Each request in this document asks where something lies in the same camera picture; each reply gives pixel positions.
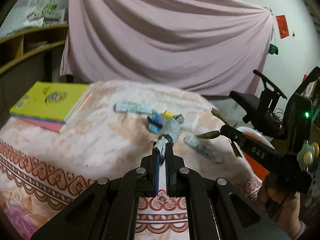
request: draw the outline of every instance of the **picture on wall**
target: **picture on wall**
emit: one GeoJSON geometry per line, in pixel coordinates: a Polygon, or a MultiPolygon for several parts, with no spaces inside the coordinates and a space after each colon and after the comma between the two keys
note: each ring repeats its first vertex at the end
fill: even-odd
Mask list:
{"type": "Polygon", "coordinates": [[[280,38],[283,39],[285,37],[288,37],[289,30],[288,30],[287,20],[285,19],[285,15],[276,16],[276,19],[279,27],[280,38]]]}

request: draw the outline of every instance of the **green cloth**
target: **green cloth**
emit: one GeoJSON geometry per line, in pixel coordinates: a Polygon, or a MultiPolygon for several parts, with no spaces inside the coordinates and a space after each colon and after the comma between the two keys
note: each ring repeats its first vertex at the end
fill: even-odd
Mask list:
{"type": "Polygon", "coordinates": [[[278,55],[279,53],[278,47],[270,43],[268,53],[271,55],[276,53],[278,55]]]}

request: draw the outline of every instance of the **yellow bottle cap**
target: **yellow bottle cap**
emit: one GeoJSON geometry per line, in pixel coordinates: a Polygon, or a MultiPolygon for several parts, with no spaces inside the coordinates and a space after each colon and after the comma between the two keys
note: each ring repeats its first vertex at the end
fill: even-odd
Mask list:
{"type": "Polygon", "coordinates": [[[170,112],[170,111],[168,111],[168,110],[165,110],[164,113],[162,114],[162,116],[163,116],[165,119],[170,119],[170,118],[174,117],[175,114],[172,113],[172,112],[170,112]]]}

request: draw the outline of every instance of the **human hand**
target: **human hand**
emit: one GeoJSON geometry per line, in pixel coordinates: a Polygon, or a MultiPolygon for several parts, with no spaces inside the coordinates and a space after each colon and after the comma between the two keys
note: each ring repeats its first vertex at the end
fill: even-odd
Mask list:
{"type": "MultiPolygon", "coordinates": [[[[264,179],[262,187],[259,189],[256,205],[266,212],[266,204],[269,199],[281,203],[286,196],[286,191],[278,187],[267,187],[268,176],[264,179]]],[[[300,193],[289,195],[283,204],[283,209],[279,216],[278,226],[287,234],[294,238],[300,231],[302,223],[299,221],[300,193]]]]}

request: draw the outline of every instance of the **metal screw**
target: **metal screw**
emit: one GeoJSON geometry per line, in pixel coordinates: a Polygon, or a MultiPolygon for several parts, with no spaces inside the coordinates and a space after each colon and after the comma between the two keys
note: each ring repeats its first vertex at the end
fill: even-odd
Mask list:
{"type": "Polygon", "coordinates": [[[219,185],[221,185],[221,186],[224,186],[224,185],[227,184],[227,180],[224,179],[224,178],[220,178],[220,179],[217,180],[217,183],[218,183],[219,185]]]}
{"type": "Polygon", "coordinates": [[[138,173],[138,174],[143,174],[145,172],[146,172],[146,169],[144,167],[138,167],[136,169],[136,173],[138,173]]]}
{"type": "Polygon", "coordinates": [[[188,174],[189,171],[190,171],[190,170],[189,170],[188,168],[186,168],[186,167],[180,168],[180,172],[181,172],[182,174],[188,174]]]}
{"type": "Polygon", "coordinates": [[[105,177],[98,179],[98,184],[100,184],[100,185],[105,185],[105,184],[107,184],[107,182],[108,182],[108,179],[105,177]]]}

